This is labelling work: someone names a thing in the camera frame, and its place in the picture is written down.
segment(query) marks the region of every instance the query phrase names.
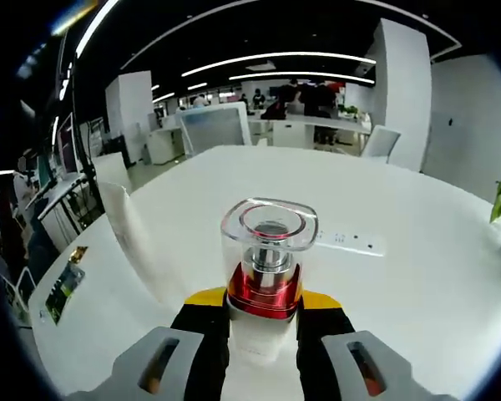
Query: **transparent lid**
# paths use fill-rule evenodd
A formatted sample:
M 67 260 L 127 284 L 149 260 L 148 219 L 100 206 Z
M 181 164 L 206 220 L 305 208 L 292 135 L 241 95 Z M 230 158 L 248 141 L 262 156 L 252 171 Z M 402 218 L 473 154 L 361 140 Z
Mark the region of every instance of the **transparent lid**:
M 304 251 L 316 239 L 317 216 L 309 206 L 250 198 L 234 206 L 221 223 L 229 238 L 260 248 Z

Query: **person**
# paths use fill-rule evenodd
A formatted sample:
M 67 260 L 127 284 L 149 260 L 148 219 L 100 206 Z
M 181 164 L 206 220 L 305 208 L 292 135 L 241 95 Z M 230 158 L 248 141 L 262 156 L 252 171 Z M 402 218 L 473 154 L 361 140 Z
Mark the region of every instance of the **person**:
M 290 79 L 287 85 L 282 85 L 278 89 L 276 102 L 270 105 L 266 112 L 261 115 L 262 119 L 285 119 L 287 104 L 299 103 L 301 92 L 296 79 Z
M 35 196 L 35 192 L 30 185 L 29 178 L 17 171 L 13 172 L 13 190 L 17 198 L 18 211 L 23 216 L 26 224 L 29 224 L 33 217 L 33 205 L 27 208 L 30 200 Z
M 209 105 L 210 105 L 210 102 L 208 102 L 208 100 L 206 100 L 206 97 L 204 94 L 200 94 L 199 96 L 197 96 L 195 98 L 195 100 L 193 100 L 193 107 L 195 109 L 199 108 L 199 107 L 209 106 Z
M 266 97 L 261 94 L 261 90 L 257 89 L 254 92 L 254 96 L 252 98 L 252 105 L 255 110 L 261 110 L 264 108 L 264 103 L 266 102 Z
M 282 103 L 291 103 L 298 100 L 300 94 L 299 83 L 296 79 L 290 79 L 287 85 L 280 87 L 278 91 L 278 100 Z
M 248 100 L 248 98 L 247 98 L 247 95 L 246 95 L 246 94 L 242 94 L 242 95 L 241 95 L 241 97 L 240 97 L 240 102 L 245 103 L 246 108 L 247 108 L 247 109 L 249 108 L 249 100 Z
M 325 85 L 323 79 L 313 79 L 315 86 L 306 86 L 302 91 L 301 102 L 304 103 L 304 115 L 330 119 L 330 110 L 336 107 L 334 90 Z M 336 131 L 326 127 L 316 127 L 315 140 L 322 145 L 334 145 Z

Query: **power strip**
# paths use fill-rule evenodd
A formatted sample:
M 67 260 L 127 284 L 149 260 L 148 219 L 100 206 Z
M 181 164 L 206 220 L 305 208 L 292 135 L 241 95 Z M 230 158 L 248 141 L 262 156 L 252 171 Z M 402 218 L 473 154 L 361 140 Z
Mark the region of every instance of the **power strip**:
M 386 242 L 383 238 L 380 236 L 371 236 L 355 230 L 319 230 L 319 232 L 317 232 L 315 245 L 369 256 L 386 255 Z

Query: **white round table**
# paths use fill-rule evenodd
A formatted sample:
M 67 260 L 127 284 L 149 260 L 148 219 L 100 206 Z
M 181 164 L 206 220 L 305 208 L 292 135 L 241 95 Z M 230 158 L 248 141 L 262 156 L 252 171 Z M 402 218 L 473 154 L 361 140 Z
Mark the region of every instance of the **white round table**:
M 180 274 L 182 301 L 225 285 L 220 221 L 252 196 L 309 205 L 323 230 L 356 227 L 384 239 L 383 257 L 314 246 L 305 258 L 305 289 L 341 302 L 355 329 L 371 331 L 408 359 L 430 391 L 458 398 L 474 391 L 501 353 L 501 225 L 489 225 L 488 202 L 349 156 L 215 148 L 131 196 L 164 263 Z M 76 246 L 89 246 L 80 265 L 86 276 L 56 326 L 39 315 Z M 53 264 L 29 308 L 41 359 L 63 394 L 97 387 L 115 358 L 175 316 L 137 278 L 106 216 Z M 295 341 L 288 343 L 276 364 L 263 369 L 230 358 L 223 399 L 303 399 L 295 351 Z

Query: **office floor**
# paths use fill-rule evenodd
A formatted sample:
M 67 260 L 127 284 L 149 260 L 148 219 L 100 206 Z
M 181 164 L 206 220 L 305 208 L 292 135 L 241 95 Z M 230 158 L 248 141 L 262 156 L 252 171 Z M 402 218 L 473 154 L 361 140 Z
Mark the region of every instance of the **office floor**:
M 255 143 L 261 138 L 268 138 L 268 135 L 253 134 L 252 137 L 252 141 Z M 316 143 L 314 149 L 332 153 L 341 153 L 339 150 L 343 150 L 348 155 L 359 155 L 360 145 L 357 142 L 358 138 L 356 135 L 337 135 L 337 137 L 339 137 L 341 143 L 336 142 L 334 145 L 320 145 Z M 167 170 L 170 170 L 184 160 L 185 156 L 182 155 L 181 157 L 165 163 L 164 165 L 144 165 L 142 161 L 139 161 L 128 169 L 130 182 L 132 183 L 134 190 L 137 190 L 156 178 L 158 175 L 165 173 Z
M 134 190 L 141 188 L 161 173 L 165 173 L 184 160 L 185 156 L 181 156 L 164 165 L 144 165 L 142 161 L 139 161 L 128 169 L 128 177 L 130 178 L 132 187 Z

